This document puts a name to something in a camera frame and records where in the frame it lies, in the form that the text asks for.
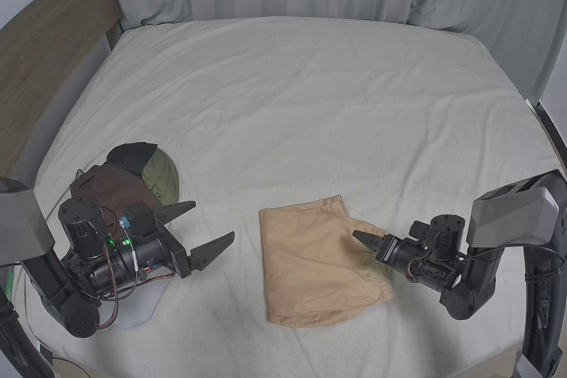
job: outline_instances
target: headboard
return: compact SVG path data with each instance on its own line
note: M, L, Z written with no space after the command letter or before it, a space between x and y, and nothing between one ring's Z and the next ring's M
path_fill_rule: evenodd
M117 0L34 0L0 30L0 175L12 176L41 117L60 108L58 93L104 34L114 47L121 16Z

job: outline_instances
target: folded clothing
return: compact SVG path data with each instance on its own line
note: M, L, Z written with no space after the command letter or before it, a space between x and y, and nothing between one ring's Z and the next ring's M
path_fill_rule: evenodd
M386 267L352 237L353 230L386 234L352 219L340 195L260 211L271 323L333 325L392 298Z

